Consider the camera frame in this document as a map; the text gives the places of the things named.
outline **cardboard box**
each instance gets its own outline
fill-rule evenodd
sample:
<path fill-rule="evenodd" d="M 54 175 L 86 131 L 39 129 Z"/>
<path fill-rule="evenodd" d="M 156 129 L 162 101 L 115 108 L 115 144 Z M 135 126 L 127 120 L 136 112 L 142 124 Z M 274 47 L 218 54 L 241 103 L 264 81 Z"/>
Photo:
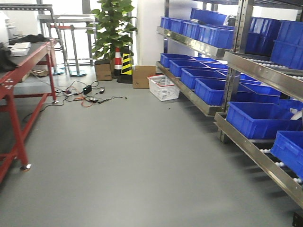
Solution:
<path fill-rule="evenodd" d="M 102 60 L 95 62 L 96 80 L 112 80 L 110 61 Z"/>
<path fill-rule="evenodd" d="M 156 74 L 156 66 L 136 65 L 133 70 L 133 88 L 149 89 L 147 77 Z"/>

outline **stainless steel shelf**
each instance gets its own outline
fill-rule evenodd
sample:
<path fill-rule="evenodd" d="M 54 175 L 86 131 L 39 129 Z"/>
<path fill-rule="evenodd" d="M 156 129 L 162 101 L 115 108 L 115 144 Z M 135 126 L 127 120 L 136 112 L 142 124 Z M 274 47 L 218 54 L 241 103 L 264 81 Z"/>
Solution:
<path fill-rule="evenodd" d="M 225 113 L 215 115 L 215 124 L 239 148 L 241 148 L 268 176 L 272 178 L 301 208 L 303 208 L 303 190 L 283 169 L 278 167 L 266 154 L 236 130 L 225 119 Z"/>
<path fill-rule="evenodd" d="M 157 27 L 157 31 L 159 32 L 159 34 L 163 35 L 164 37 L 167 37 L 179 44 L 183 44 L 183 45 L 185 45 L 195 51 L 198 51 L 202 54 L 205 54 L 206 56 L 211 57 L 213 59 L 223 60 L 225 52 L 230 51 L 228 49 L 221 49 L 221 48 L 218 48 L 215 46 L 205 44 L 198 40 L 191 39 L 184 35 L 164 29 L 162 27 Z"/>
<path fill-rule="evenodd" d="M 252 55 L 227 52 L 224 59 L 228 61 L 229 67 L 252 76 L 303 102 L 303 80 L 295 79 L 292 76 L 287 75 L 299 75 L 300 73 L 303 75 L 303 71 L 283 70 L 283 72 L 280 72 L 248 60 L 247 58 L 251 59 Z"/>
<path fill-rule="evenodd" d="M 17 4 L 17 3 L 1 3 L 0 10 L 19 10 L 19 11 L 49 11 L 52 10 L 52 4 Z"/>
<path fill-rule="evenodd" d="M 238 0 L 194 0 L 211 4 L 238 5 Z M 254 6 L 282 8 L 282 9 L 302 9 L 301 0 L 255 0 Z"/>
<path fill-rule="evenodd" d="M 193 103 L 196 107 L 198 107 L 199 110 L 201 110 L 202 113 L 204 113 L 205 116 L 213 117 L 216 112 L 221 111 L 220 106 L 213 106 L 206 104 L 201 98 L 199 98 L 191 89 L 189 89 L 187 86 L 185 86 L 179 78 L 175 77 L 169 69 L 165 68 L 163 65 L 161 65 L 159 62 L 157 62 L 157 67 L 165 74 L 167 77 L 171 79 L 172 82 L 174 82 L 175 85 L 180 88 L 182 93 Z"/>

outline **green leaves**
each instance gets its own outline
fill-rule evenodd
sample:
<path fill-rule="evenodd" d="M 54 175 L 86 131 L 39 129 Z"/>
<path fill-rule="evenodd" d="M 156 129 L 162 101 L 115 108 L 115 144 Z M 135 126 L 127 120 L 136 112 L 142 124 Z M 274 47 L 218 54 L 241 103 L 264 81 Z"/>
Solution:
<path fill-rule="evenodd" d="M 93 9 L 92 14 L 98 19 L 97 38 L 92 51 L 94 58 L 115 57 L 115 47 L 123 49 L 133 43 L 130 33 L 137 28 L 131 24 L 135 17 L 129 17 L 128 12 L 133 11 L 132 0 L 98 0 L 100 9 Z"/>
<path fill-rule="evenodd" d="M 93 9 L 91 11 L 92 14 L 99 14 L 100 13 L 100 10 L 99 9 Z"/>
<path fill-rule="evenodd" d="M 123 8 L 123 10 L 124 10 L 125 12 L 131 12 L 131 11 L 133 11 L 133 9 L 134 9 L 134 7 L 133 7 L 132 5 L 125 6 L 125 7 Z"/>

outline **black bag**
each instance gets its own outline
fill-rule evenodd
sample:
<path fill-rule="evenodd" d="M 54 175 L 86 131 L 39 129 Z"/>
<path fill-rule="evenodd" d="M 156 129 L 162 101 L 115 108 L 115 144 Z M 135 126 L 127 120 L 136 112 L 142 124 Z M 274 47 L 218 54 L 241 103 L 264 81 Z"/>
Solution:
<path fill-rule="evenodd" d="M 18 67 L 9 59 L 10 54 L 10 50 L 4 47 L 3 43 L 0 43 L 0 72 L 12 71 Z"/>

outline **black and yellow striped cone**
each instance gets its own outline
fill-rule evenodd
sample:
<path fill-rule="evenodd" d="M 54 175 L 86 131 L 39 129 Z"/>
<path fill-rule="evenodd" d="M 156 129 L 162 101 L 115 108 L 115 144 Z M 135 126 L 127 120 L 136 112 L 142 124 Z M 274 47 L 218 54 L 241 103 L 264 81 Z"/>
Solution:
<path fill-rule="evenodd" d="M 122 57 L 121 75 L 117 79 L 118 83 L 132 84 L 133 83 L 133 65 L 129 47 L 124 48 Z"/>

